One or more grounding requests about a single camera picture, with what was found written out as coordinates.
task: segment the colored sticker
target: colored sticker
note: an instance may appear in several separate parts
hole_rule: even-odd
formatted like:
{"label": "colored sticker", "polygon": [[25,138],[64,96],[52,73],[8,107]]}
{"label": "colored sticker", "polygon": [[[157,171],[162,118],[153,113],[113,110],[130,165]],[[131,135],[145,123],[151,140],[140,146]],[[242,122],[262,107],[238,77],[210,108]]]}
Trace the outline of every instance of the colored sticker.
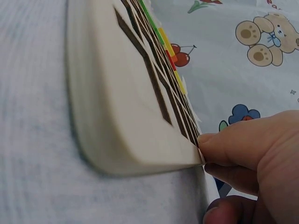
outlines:
{"label": "colored sticker", "polygon": [[176,76],[176,79],[177,79],[177,82],[178,82],[178,85],[182,91],[182,93],[185,95],[186,94],[186,91],[184,89],[184,86],[183,86],[183,83],[182,83],[182,80],[178,74],[178,71],[174,71],[174,75]]}
{"label": "colored sticker", "polygon": [[166,52],[166,54],[167,54],[167,57],[168,57],[168,59],[169,59],[169,62],[170,62],[170,64],[171,64],[172,69],[173,69],[174,71],[176,71],[177,68],[176,68],[176,66],[175,66],[174,63],[173,63],[173,61],[172,61],[172,59],[171,59],[171,57],[170,57],[170,54],[169,54],[168,50],[165,50],[165,52]]}
{"label": "colored sticker", "polygon": [[170,44],[170,42],[168,40],[168,37],[167,37],[167,35],[166,35],[166,33],[165,33],[165,31],[164,31],[164,29],[162,27],[159,28],[159,32],[160,32],[160,34],[161,34],[161,36],[162,36],[162,38],[164,40],[165,46],[168,49],[170,56],[171,57],[175,56],[175,53],[174,53],[174,51],[172,49],[172,46],[171,46],[171,44]]}

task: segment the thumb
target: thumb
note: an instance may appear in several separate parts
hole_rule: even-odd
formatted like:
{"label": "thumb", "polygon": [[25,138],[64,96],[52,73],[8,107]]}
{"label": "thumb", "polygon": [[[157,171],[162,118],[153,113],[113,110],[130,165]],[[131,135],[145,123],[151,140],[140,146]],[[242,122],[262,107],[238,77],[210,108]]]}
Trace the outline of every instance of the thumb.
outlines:
{"label": "thumb", "polygon": [[252,170],[272,148],[299,133],[299,111],[286,111],[263,119],[241,121],[218,134],[199,137],[199,148],[207,162],[240,165]]}

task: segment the red cherry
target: red cherry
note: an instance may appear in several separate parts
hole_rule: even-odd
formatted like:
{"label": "red cherry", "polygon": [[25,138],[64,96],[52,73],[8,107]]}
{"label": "red cherry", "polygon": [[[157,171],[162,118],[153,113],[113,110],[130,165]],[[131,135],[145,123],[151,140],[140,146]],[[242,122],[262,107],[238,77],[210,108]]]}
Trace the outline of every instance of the red cherry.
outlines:
{"label": "red cherry", "polygon": [[174,63],[177,67],[183,67],[186,66],[190,62],[190,57],[187,53],[179,52],[176,54],[177,61]]}
{"label": "red cherry", "polygon": [[181,52],[181,47],[178,44],[172,43],[171,46],[172,46],[172,49],[175,54],[178,54],[179,52]]}

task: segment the cartoon bear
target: cartoon bear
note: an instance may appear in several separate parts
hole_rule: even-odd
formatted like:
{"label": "cartoon bear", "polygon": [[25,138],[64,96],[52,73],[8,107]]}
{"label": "cartoon bear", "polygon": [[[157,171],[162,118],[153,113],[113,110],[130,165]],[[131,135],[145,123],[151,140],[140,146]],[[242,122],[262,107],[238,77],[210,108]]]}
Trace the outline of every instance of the cartoon bear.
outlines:
{"label": "cartoon bear", "polygon": [[[262,33],[269,34],[268,42],[273,43],[271,47],[259,44]],[[283,52],[292,53],[299,49],[299,33],[284,15],[278,13],[239,23],[235,35],[240,43],[249,46],[247,57],[257,66],[280,66]]]}

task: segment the finger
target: finger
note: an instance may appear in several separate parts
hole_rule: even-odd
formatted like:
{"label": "finger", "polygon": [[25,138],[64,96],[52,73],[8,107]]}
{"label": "finger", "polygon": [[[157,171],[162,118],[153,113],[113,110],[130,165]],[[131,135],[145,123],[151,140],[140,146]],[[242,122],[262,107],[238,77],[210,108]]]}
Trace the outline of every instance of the finger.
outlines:
{"label": "finger", "polygon": [[287,111],[269,118],[241,121],[216,135],[201,135],[199,148],[207,162],[240,165],[256,170],[271,147],[284,141],[291,127],[299,124],[299,111]]}
{"label": "finger", "polygon": [[263,198],[261,195],[258,195],[258,200],[256,202],[255,212],[252,218],[252,223],[254,224],[276,224],[274,218],[270,214],[268,208],[266,207]]}
{"label": "finger", "polygon": [[256,171],[241,166],[223,167],[214,163],[206,164],[205,171],[240,192],[255,196],[258,194]]}
{"label": "finger", "polygon": [[204,216],[204,224],[250,224],[254,216],[256,201],[227,196],[211,203]]}

